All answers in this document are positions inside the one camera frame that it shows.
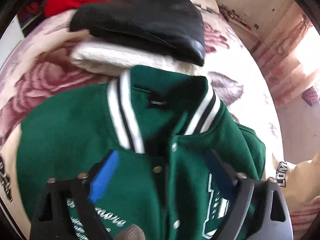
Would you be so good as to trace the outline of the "cream fleece garment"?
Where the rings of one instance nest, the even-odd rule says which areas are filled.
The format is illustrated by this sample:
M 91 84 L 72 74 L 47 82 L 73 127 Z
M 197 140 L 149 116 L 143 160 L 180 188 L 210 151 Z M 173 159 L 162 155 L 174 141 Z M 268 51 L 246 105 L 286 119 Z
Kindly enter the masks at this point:
M 136 65 L 192 76 L 204 74 L 200 66 L 178 61 L 171 56 L 98 40 L 80 42 L 71 53 L 71 63 L 90 73 L 108 76 L 119 76 Z

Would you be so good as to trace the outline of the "green varsity jacket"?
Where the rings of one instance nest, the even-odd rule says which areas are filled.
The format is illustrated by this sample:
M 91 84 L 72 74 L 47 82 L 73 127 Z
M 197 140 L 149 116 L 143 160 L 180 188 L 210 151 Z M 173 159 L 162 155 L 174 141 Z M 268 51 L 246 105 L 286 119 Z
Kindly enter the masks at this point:
M 265 144 L 204 76 L 135 66 L 64 91 L 31 110 L 3 147 L 11 225 L 30 239 L 47 180 L 74 179 L 116 151 L 118 166 L 93 204 L 112 239 L 212 239 L 230 201 L 205 164 L 211 150 L 249 178 L 272 178 Z M 78 239 L 87 239 L 74 201 L 67 205 Z

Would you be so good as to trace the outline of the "black leather jacket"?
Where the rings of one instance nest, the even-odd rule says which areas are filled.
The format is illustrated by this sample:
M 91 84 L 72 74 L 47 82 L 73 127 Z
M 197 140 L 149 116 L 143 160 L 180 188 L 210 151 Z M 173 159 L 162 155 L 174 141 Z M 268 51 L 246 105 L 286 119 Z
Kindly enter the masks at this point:
M 112 0 L 76 10 L 69 30 L 202 66 L 204 22 L 190 0 Z

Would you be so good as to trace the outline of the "pink curtain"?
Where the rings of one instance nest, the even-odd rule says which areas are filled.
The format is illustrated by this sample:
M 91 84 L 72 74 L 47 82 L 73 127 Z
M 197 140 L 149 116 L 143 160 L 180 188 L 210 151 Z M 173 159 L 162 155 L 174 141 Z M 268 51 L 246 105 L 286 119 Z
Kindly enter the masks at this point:
M 319 83 L 319 33 L 303 14 L 256 58 L 275 107 L 281 107 Z

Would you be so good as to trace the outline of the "floral plush blanket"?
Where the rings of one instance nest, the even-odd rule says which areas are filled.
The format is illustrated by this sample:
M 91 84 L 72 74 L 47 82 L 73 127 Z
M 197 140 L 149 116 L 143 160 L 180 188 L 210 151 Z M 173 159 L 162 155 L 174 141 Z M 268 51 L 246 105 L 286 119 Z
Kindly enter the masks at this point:
M 256 62 L 225 19 L 211 11 L 203 12 L 202 16 L 207 62 L 201 67 L 204 71 L 201 76 L 211 82 L 233 119 L 253 129 L 265 144 L 267 169 L 273 158 L 281 159 L 284 153 L 278 117 L 266 81 Z M 7 206 L 11 175 L 3 147 L 11 133 L 23 118 L 44 100 L 67 90 L 107 83 L 120 77 L 90 73 L 73 65 L 69 56 L 80 41 L 79 38 L 68 40 L 57 50 L 39 56 L 16 83 L 15 96 L 2 110 L 1 211 L 10 225 Z

